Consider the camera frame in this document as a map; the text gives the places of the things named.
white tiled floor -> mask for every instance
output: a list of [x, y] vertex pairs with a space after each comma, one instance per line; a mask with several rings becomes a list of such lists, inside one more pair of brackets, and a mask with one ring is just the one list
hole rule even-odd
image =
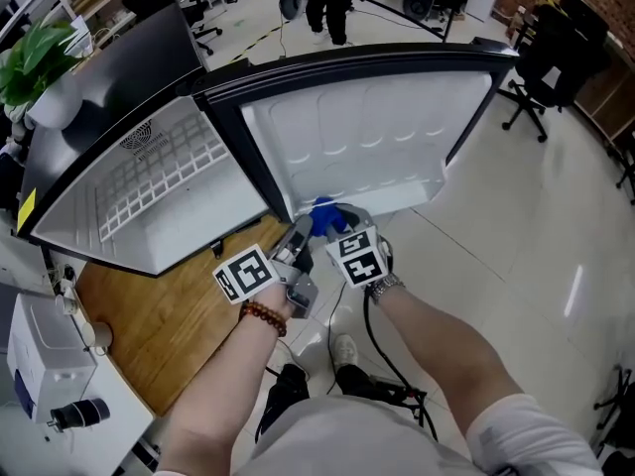
[[[368, 3], [355, 8], [393, 15]], [[277, 0], [239, 0], [218, 24], [210, 68], [226, 64], [280, 23]], [[358, 43], [436, 41], [420, 30], [353, 13], [350, 39]], [[503, 40], [503, 27], [467, 17], [450, 39], [474, 35]], [[316, 50], [303, 20], [285, 26], [289, 55]], [[282, 53], [279, 35], [249, 54], [253, 62]], [[396, 272], [411, 291], [469, 322], [500, 352], [512, 376], [554, 416], [589, 437], [591, 408], [630, 333], [635, 298], [635, 216], [618, 169], [578, 116], [548, 110], [549, 140], [522, 115], [500, 128], [514, 106], [496, 97], [448, 170], [447, 183], [429, 204], [384, 216], [380, 231], [395, 249]], [[293, 321], [285, 341], [311, 373], [313, 395], [332, 383], [326, 327], [343, 279], [315, 243], [314, 280], [320, 296], [308, 320]], [[372, 312], [377, 339], [413, 383], [429, 392], [429, 411], [442, 442], [465, 452], [464, 441], [437, 384], [421, 371], [396, 330]], [[367, 372], [390, 375], [363, 326], [361, 294], [344, 289], [333, 333], [350, 333]], [[273, 379], [265, 374], [258, 404], [241, 433], [233, 467], [247, 460], [253, 433]]]

freezer compartment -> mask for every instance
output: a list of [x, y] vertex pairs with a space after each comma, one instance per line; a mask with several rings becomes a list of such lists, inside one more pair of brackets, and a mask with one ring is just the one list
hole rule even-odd
[[241, 106], [291, 219], [319, 196], [376, 215], [431, 200], [492, 87], [489, 72], [354, 79]]
[[158, 275], [266, 209], [206, 116], [184, 97], [90, 165], [33, 234]]

white printer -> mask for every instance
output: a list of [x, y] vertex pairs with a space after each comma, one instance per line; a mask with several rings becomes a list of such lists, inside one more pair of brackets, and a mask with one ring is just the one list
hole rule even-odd
[[80, 400], [95, 370], [73, 320], [55, 299], [24, 294], [16, 299], [7, 362], [22, 408], [35, 423]]

hand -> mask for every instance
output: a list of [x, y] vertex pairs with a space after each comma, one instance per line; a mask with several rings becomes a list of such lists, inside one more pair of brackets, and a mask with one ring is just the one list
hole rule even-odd
[[257, 293], [254, 301], [280, 313], [285, 320], [291, 318], [295, 309], [295, 306], [287, 300], [287, 286], [280, 283], [272, 284]]

white sneaker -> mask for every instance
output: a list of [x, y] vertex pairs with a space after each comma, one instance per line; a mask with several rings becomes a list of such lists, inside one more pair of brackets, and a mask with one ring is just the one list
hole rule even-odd
[[324, 29], [321, 32], [314, 32], [313, 43], [317, 46], [318, 44], [323, 43], [326, 39], [328, 39], [328, 30]]
[[285, 344], [282, 342], [276, 342], [276, 347], [274, 347], [274, 352], [269, 358], [267, 367], [280, 374], [282, 372], [282, 368], [288, 363], [295, 365], [293, 354], [291, 354], [291, 351]]
[[335, 372], [344, 365], [357, 365], [359, 356], [357, 346], [350, 335], [338, 335], [332, 347]]
[[344, 44], [334, 44], [334, 50], [341, 50], [342, 48], [352, 48], [353, 46], [359, 46], [358, 44], [352, 43], [351, 41], [346, 41]]

